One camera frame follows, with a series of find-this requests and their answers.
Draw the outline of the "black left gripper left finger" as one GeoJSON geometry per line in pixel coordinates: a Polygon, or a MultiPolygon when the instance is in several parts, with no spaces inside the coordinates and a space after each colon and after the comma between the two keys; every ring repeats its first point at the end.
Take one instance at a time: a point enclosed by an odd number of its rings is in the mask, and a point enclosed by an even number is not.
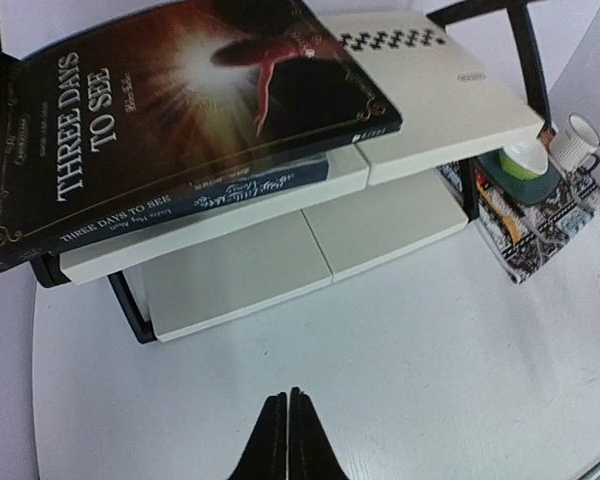
{"type": "Polygon", "coordinates": [[[260,411],[232,480],[285,480],[287,474],[287,394],[269,396],[260,411]]]}

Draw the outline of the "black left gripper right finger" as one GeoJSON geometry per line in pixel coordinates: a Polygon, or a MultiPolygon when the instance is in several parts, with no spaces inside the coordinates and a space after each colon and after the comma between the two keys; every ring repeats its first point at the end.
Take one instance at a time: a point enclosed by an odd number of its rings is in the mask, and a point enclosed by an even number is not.
{"type": "Polygon", "coordinates": [[[313,402],[299,387],[290,393],[287,473],[291,480],[343,478],[313,402]]]}

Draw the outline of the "floral Little Women book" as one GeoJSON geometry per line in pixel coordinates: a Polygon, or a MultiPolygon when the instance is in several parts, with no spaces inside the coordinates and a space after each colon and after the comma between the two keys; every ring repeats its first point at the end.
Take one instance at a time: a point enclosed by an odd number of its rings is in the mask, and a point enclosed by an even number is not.
{"type": "Polygon", "coordinates": [[[320,153],[259,174],[234,178],[198,190],[189,188],[175,194],[165,194],[100,219],[90,227],[96,239],[111,238],[171,219],[322,182],[327,179],[328,173],[327,155],[320,153]]]}

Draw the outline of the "dark red black book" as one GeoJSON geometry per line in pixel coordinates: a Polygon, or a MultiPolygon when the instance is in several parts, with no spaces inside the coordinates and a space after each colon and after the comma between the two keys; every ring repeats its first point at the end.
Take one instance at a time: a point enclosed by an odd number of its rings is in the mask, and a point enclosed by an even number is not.
{"type": "Polygon", "coordinates": [[[401,125],[302,1],[170,1],[21,59],[0,39],[0,272],[401,125]]]}

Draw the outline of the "patterned fabric placemat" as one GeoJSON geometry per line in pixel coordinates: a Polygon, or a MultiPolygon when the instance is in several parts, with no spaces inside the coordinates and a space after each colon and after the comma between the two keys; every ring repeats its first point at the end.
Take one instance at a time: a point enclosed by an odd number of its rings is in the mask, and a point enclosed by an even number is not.
{"type": "Polygon", "coordinates": [[[537,273],[563,250],[600,213],[600,185],[592,171],[600,161],[573,173],[556,169],[562,180],[544,202],[524,206],[492,184],[477,164],[476,157],[454,161],[438,168],[452,194],[478,229],[496,259],[515,284],[537,273]],[[511,244],[495,208],[512,211],[522,239],[511,244]]]}

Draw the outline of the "teal plate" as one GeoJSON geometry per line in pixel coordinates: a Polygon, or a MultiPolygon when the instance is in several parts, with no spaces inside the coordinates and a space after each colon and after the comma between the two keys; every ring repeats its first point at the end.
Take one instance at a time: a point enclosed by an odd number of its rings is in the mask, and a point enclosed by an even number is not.
{"type": "Polygon", "coordinates": [[[547,172],[540,177],[519,180],[501,168],[497,151],[483,153],[476,157],[476,161],[492,184],[524,206],[537,205],[547,200],[562,180],[553,166],[549,166],[547,172]]]}

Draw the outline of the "green white bowl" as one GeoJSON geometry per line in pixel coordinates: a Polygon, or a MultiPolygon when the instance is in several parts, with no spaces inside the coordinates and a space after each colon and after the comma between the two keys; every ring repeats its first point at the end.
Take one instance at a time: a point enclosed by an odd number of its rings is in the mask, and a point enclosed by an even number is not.
{"type": "Polygon", "coordinates": [[[498,159],[506,174],[522,181],[541,177],[549,167],[547,150],[538,139],[504,146],[498,152],[498,159]]]}

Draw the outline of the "beige three-tier shelf rack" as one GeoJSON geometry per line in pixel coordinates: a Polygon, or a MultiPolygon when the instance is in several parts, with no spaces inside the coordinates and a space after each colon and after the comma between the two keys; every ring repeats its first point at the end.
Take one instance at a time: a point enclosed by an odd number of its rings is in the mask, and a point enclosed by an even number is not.
{"type": "Polygon", "coordinates": [[[535,53],[523,1],[460,1],[428,14],[310,8],[399,110],[398,131],[320,152],[329,162],[322,182],[27,263],[46,288],[107,278],[138,341],[165,342],[461,230],[467,216],[438,166],[534,139],[541,127],[531,105],[480,81],[481,66],[447,35],[452,23],[501,9],[535,53]]]}

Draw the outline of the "white ribbed mug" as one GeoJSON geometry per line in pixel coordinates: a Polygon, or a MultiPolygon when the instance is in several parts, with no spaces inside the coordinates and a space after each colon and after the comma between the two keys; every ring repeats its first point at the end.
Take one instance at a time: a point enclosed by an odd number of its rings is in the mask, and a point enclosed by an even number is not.
{"type": "Polygon", "coordinates": [[[571,113],[566,126],[549,144],[551,159],[565,172],[575,171],[597,153],[600,136],[591,123],[578,113],[571,113]]]}

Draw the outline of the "yellow handled knife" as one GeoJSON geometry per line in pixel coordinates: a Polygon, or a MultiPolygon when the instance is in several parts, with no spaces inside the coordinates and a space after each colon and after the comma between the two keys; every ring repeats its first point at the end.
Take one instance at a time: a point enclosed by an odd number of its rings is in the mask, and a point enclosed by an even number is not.
{"type": "Polygon", "coordinates": [[[495,211],[508,232],[508,235],[511,239],[511,244],[513,246],[517,246],[522,239],[522,235],[513,212],[500,208],[495,208],[495,211]]]}

